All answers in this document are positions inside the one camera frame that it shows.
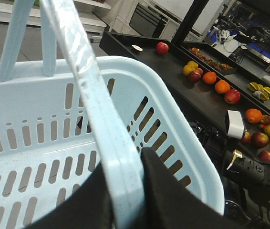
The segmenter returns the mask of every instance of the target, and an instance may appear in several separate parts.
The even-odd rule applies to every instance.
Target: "shopping basket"
[[[99,161],[116,228],[127,228],[145,204],[145,146],[222,214],[217,171],[165,84],[133,59],[96,61],[72,0],[41,1],[43,61],[15,63],[33,2],[15,1],[0,61],[0,228],[53,210]]]

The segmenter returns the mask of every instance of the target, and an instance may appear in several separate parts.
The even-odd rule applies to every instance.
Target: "oven door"
[[[165,23],[161,17],[139,3],[130,20],[130,27],[142,36],[158,38]]]

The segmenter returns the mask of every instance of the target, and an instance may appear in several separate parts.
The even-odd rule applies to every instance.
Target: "fruit tray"
[[[165,42],[169,46],[169,52],[160,56],[155,52],[158,42]],[[136,52],[132,45],[140,46],[143,51]],[[108,55],[121,55],[139,60],[151,67],[163,79],[166,86],[173,95],[178,106],[184,113],[188,121],[199,121],[203,125],[213,125],[220,132],[226,133],[225,114],[227,110],[240,111],[242,114],[249,108],[261,110],[264,114],[270,115],[270,100],[262,102],[252,96],[247,84],[254,78],[249,72],[238,68],[238,73],[223,76],[217,73],[219,79],[229,82],[232,88],[241,93],[241,101],[238,104],[228,104],[224,101],[223,96],[215,92],[214,86],[206,85],[202,81],[196,84],[190,83],[182,74],[182,68],[188,61],[194,60],[193,56],[182,51],[166,40],[158,38],[147,38],[133,35],[124,35],[112,32],[105,32],[100,42],[100,47]],[[200,68],[206,71],[213,69],[205,64],[199,63]],[[257,132],[257,125],[246,123],[246,128],[251,132]],[[236,146],[242,150],[257,154],[257,149],[250,146]],[[270,144],[262,150],[270,150]]]
[[[194,52],[189,50],[189,49],[192,49],[192,48],[198,48],[199,49],[199,54],[202,54],[202,55],[205,56],[205,58],[204,58],[205,61],[200,59],[198,56],[196,56],[194,54]],[[238,68],[239,68],[238,64],[236,64],[230,58],[226,57],[225,55],[223,55],[219,51],[215,50],[211,46],[209,46],[207,43],[183,42],[181,44],[181,49],[183,51],[186,51],[187,54],[190,54],[190,56],[193,57],[194,60],[196,60],[198,62],[203,62],[204,61],[205,63],[208,63],[209,66],[211,66],[213,69],[215,69],[216,71],[218,71],[222,75],[230,75],[230,74],[234,74],[234,73],[236,73],[238,71]],[[221,64],[227,64],[230,67],[232,67],[232,69],[221,69],[221,70],[217,69],[216,66],[210,65],[210,62],[206,61],[206,60],[208,60],[208,58],[210,60],[214,60],[215,62],[219,62]]]

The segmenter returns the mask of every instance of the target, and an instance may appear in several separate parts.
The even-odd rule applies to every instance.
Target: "red apple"
[[[201,68],[197,68],[194,71],[197,72],[197,73],[199,73],[201,76],[203,76],[203,74],[204,74],[204,71]]]
[[[224,95],[224,100],[229,104],[236,104],[241,98],[240,92],[236,89],[230,89]]]
[[[169,46],[166,43],[159,42],[156,45],[156,53],[159,55],[165,55],[169,51]]]
[[[251,144],[257,149],[265,147],[269,142],[269,137],[261,132],[256,132],[251,137]]]
[[[270,116],[267,115],[267,114],[264,114],[264,115],[262,116],[262,119],[261,119],[260,122],[261,122],[262,124],[264,124],[264,125],[269,125],[269,124],[270,124]]]
[[[251,140],[251,134],[250,134],[250,132],[246,131],[244,133],[243,138],[240,140],[240,142],[242,144],[246,145],[246,144],[250,143],[250,140]]]
[[[263,128],[266,127],[266,125],[264,125],[264,124],[258,124],[258,127],[259,127],[260,129],[263,129]]]
[[[192,83],[197,83],[200,81],[200,79],[201,79],[201,75],[195,71],[192,71],[188,75],[188,80]]]
[[[270,162],[270,151],[264,150],[258,154],[258,157],[262,161]]]

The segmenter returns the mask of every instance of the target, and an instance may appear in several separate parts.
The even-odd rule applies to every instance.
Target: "black pole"
[[[201,12],[205,8],[208,0],[194,0],[190,6],[186,16],[184,17],[181,25],[179,26],[177,32],[175,33],[171,43],[176,46],[185,40],[192,26],[196,22],[197,18],[200,16]]]

